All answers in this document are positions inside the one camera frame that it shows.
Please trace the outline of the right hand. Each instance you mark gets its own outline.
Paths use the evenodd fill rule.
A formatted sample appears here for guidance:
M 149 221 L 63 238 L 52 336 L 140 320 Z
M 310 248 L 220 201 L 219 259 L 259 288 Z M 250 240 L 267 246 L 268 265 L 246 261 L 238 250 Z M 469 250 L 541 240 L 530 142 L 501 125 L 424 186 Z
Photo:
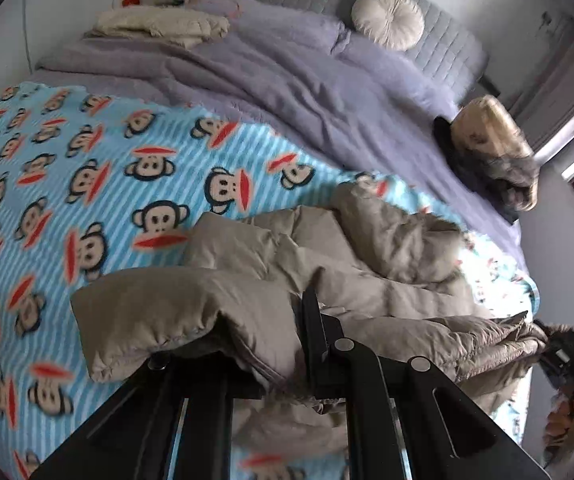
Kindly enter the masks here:
M 553 453 L 574 449 L 574 396 L 558 393 L 547 416 L 543 441 L 546 450 Z

